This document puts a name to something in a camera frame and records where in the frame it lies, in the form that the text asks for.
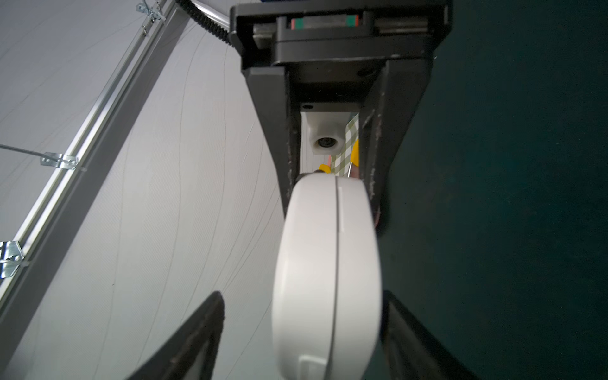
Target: white cylindrical object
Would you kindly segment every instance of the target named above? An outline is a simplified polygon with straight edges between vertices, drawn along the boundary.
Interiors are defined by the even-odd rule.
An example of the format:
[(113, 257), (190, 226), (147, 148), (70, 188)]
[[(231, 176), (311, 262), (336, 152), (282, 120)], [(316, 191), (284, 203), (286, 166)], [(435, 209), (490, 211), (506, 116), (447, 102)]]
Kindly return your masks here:
[(272, 340), (286, 380), (361, 379), (378, 339), (380, 260), (358, 179), (312, 173), (294, 187), (272, 295)]
[[(308, 142), (313, 154), (339, 154), (344, 147), (348, 112), (306, 112)], [(330, 147), (319, 145), (320, 139), (334, 139)]]

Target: white wall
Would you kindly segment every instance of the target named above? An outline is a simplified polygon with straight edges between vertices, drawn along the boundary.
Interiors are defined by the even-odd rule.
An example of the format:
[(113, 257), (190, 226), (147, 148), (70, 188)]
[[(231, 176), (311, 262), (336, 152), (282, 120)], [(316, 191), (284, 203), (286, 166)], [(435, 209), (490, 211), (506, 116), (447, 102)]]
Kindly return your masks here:
[[(125, 0), (0, 2), (0, 143), (64, 152), (135, 36)], [(12, 240), (52, 168), (0, 150), (0, 240)]]

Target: black metal bracket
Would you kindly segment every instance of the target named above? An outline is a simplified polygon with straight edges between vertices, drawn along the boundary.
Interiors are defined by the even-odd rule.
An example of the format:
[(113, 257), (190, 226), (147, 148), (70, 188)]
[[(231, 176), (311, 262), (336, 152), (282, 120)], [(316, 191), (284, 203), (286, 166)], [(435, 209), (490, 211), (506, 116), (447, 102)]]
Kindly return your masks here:
[[(451, 13), (451, 0), (231, 8), (230, 42), (241, 55), (284, 212), (299, 174), (300, 111), (360, 113), (360, 173), (377, 211), (390, 165), (430, 79), (433, 51), (451, 29)], [(340, 17), (356, 24), (331, 24)], [(309, 23), (298, 29), (296, 21)]]
[(180, 380), (202, 355), (200, 380), (211, 380), (224, 328), (224, 299), (215, 291), (127, 380)]
[(390, 291), (384, 291), (380, 340), (391, 379), (478, 380)]

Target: metal bracket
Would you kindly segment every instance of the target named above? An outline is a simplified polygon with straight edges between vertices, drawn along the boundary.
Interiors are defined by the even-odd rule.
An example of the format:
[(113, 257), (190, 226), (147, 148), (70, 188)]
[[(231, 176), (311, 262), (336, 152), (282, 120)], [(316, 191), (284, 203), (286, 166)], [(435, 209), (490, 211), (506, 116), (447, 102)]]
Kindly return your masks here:
[(230, 11), (230, 42), (241, 55), (284, 213), (299, 177), (300, 112), (359, 112), (359, 178), (378, 215), (433, 51), (451, 29), (452, 0), (347, 3), (268, 2)]
[(3, 241), (0, 244), (2, 245), (0, 251), (2, 252), (2, 260), (0, 260), (2, 274), (0, 278), (13, 277), (20, 266), (27, 266), (29, 263), (23, 261), (25, 256), (18, 241)]
[(74, 170), (78, 166), (78, 157), (68, 156), (63, 153), (46, 152), (40, 157), (40, 165), (52, 166), (59, 169)]
[(156, 2), (156, 8), (155, 7), (150, 8), (144, 0), (144, 2), (140, 2), (135, 7), (135, 9), (138, 12), (145, 13), (146, 15), (148, 15), (149, 17), (151, 17), (154, 20), (165, 21), (167, 19), (165, 16), (162, 15), (161, 8), (160, 8), (158, 2)]

